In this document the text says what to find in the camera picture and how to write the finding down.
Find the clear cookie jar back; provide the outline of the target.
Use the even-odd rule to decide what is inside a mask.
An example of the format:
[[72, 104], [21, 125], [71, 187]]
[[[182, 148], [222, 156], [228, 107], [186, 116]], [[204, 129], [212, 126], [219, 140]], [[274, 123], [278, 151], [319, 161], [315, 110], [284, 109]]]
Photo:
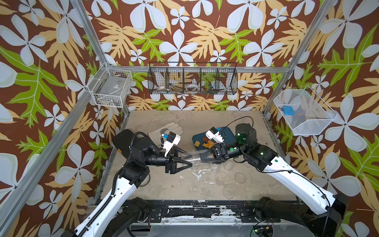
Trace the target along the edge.
[[204, 153], [206, 153], [206, 150], [191, 151], [187, 153], [181, 153], [180, 157], [182, 160], [191, 162], [195, 165], [199, 165], [203, 163], [200, 156], [203, 155]]

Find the clear cookie jar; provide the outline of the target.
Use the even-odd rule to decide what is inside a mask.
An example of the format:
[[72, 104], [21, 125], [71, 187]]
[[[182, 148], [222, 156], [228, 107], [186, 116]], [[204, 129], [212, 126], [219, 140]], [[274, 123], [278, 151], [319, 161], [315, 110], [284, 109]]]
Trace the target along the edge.
[[203, 155], [204, 153], [206, 153], [206, 150], [191, 151], [187, 153], [181, 153], [180, 157], [182, 160], [191, 162], [195, 165], [199, 165], [203, 163], [200, 156]]
[[235, 165], [236, 165], [235, 162], [227, 161], [227, 162], [223, 163], [223, 168], [226, 171], [232, 171], [234, 169]]

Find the clear jar lid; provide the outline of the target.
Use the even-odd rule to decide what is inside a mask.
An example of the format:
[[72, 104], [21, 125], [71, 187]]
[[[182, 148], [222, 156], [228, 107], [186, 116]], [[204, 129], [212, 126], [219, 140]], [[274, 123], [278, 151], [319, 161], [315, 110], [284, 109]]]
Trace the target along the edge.
[[239, 184], [244, 184], [246, 182], [246, 176], [243, 173], [236, 173], [235, 174], [235, 182]]
[[231, 187], [224, 187], [222, 194], [225, 199], [233, 199], [235, 197], [235, 193]]

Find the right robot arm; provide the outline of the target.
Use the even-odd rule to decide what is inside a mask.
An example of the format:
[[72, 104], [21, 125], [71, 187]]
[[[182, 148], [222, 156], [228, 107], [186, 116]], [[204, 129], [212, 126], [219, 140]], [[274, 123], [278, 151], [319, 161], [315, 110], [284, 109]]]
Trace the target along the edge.
[[259, 173], [267, 174], [292, 191], [302, 203], [261, 198], [254, 207], [254, 217], [263, 222], [283, 219], [307, 227], [316, 237], [333, 237], [344, 219], [348, 197], [333, 194], [300, 174], [277, 152], [258, 143], [256, 130], [248, 123], [235, 128], [235, 142], [226, 143], [222, 128], [209, 129], [205, 135], [215, 144], [200, 159], [204, 163], [221, 164], [243, 157]]

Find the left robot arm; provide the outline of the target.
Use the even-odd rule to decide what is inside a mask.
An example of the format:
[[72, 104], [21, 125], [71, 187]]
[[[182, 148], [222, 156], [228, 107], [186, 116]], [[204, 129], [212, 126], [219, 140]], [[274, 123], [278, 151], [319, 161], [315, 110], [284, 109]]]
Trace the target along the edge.
[[162, 134], [157, 146], [143, 132], [121, 131], [113, 138], [113, 145], [126, 158], [126, 163], [113, 178], [112, 188], [95, 210], [75, 230], [65, 230], [63, 237], [116, 237], [137, 221], [148, 219], [149, 204], [134, 198], [129, 207], [118, 213], [126, 200], [150, 174], [150, 166], [162, 166], [169, 174], [192, 167], [179, 157], [181, 137], [173, 132]]

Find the orange cookies on tray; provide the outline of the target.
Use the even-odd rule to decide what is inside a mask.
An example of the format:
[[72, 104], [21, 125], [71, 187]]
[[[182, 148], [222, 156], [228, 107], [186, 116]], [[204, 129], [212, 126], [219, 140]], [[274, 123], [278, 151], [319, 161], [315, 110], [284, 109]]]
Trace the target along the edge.
[[194, 146], [197, 150], [207, 150], [215, 145], [213, 140], [208, 139], [207, 137], [201, 138], [201, 140], [195, 140]]

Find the white work glove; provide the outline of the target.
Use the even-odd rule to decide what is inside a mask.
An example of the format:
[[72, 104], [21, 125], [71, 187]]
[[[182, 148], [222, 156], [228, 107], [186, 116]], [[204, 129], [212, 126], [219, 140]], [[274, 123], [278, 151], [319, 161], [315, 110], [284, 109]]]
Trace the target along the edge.
[[151, 140], [156, 144], [160, 145], [161, 144], [161, 135], [162, 134], [169, 134], [169, 132], [173, 132], [177, 135], [182, 135], [183, 134], [183, 129], [181, 126], [179, 126], [178, 123], [171, 122], [161, 128], [158, 128], [150, 133], [148, 133], [148, 136], [151, 138]]

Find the black hard case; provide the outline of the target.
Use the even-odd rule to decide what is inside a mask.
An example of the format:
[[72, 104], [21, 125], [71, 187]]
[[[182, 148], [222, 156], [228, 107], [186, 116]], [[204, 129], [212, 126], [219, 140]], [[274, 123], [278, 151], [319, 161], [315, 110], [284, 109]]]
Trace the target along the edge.
[[130, 129], [125, 129], [116, 135], [112, 140], [115, 148], [126, 158], [130, 155], [129, 145], [133, 135], [134, 133]]

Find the blue object in basket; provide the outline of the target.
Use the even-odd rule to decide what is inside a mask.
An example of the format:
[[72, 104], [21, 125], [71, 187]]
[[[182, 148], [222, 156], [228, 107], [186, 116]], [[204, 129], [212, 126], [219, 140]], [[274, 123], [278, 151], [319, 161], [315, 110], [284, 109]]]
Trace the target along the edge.
[[282, 107], [281, 110], [282, 110], [283, 114], [286, 116], [293, 116], [295, 114], [295, 111], [291, 106], [285, 105]]

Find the white mesh basket right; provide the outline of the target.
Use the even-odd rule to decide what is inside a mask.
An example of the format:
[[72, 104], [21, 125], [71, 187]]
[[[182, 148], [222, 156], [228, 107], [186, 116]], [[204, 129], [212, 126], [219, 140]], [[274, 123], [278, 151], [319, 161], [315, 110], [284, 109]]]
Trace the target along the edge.
[[[283, 90], [275, 97], [274, 104], [295, 136], [320, 135], [338, 115], [309, 86]], [[283, 114], [281, 109], [285, 105], [294, 109], [293, 116]]]

